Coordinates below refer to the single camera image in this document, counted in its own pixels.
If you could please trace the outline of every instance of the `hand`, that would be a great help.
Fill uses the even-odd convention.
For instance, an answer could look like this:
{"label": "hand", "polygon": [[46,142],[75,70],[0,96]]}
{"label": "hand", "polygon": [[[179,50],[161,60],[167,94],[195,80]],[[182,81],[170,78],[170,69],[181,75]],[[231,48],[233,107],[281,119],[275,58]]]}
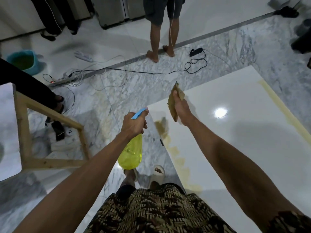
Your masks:
{"label": "hand", "polygon": [[181,100],[178,96],[177,91],[173,92],[173,97],[175,100],[175,110],[178,117],[180,117],[181,122],[185,126],[189,126],[189,122],[193,119],[193,114],[189,109],[189,105],[185,99]]}
{"label": "hand", "polygon": [[144,110],[137,119],[132,119],[135,113],[129,112],[124,116],[121,132],[126,133],[129,139],[133,139],[138,134],[143,134],[143,128],[147,129],[147,122],[145,117],[149,113],[149,110]]}

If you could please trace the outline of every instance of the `wooden frame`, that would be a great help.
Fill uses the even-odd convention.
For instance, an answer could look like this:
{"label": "wooden frame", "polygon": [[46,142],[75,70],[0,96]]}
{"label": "wooden frame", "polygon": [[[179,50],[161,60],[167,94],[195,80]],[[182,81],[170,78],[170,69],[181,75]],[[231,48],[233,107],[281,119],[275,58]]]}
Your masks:
{"label": "wooden frame", "polygon": [[[40,104],[39,102],[30,99],[29,97],[13,90],[15,110],[17,117],[18,137],[21,153],[22,169],[58,169],[58,168],[73,168],[80,167],[86,160],[91,158],[88,150],[86,139],[84,136],[83,125],[77,123],[62,114]],[[29,121],[27,115],[27,108],[37,111],[43,115],[64,123],[79,132],[82,150],[84,153],[84,160],[68,160],[68,159],[47,159],[47,158],[34,158],[32,156],[32,140],[29,130]]]}

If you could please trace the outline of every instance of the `person's right arm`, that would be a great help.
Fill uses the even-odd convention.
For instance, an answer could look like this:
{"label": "person's right arm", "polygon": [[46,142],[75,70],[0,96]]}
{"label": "person's right arm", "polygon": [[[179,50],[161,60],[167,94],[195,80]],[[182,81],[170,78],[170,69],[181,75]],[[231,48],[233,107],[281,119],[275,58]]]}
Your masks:
{"label": "person's right arm", "polygon": [[181,122],[190,129],[232,197],[262,232],[267,231],[269,221],[280,211],[301,213],[257,164],[201,123],[176,91],[173,95]]}

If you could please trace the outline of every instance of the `forearm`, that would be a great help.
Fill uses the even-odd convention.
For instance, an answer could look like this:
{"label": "forearm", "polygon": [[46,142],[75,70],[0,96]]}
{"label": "forearm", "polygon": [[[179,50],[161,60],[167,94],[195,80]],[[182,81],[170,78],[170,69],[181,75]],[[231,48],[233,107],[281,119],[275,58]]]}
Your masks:
{"label": "forearm", "polygon": [[262,231],[279,211],[299,212],[257,164],[198,119],[189,129],[232,197]]}
{"label": "forearm", "polygon": [[126,133],[119,133],[110,144],[54,188],[14,232],[74,232],[129,141]]}

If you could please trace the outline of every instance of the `teal plastic bucket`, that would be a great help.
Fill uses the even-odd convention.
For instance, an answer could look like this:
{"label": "teal plastic bucket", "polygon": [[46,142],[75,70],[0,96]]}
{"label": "teal plastic bucket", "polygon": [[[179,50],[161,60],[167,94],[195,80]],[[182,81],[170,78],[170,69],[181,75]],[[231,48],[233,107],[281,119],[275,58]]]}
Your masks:
{"label": "teal plastic bucket", "polygon": [[37,56],[32,50],[22,50],[10,54],[6,61],[31,76],[40,72]]}

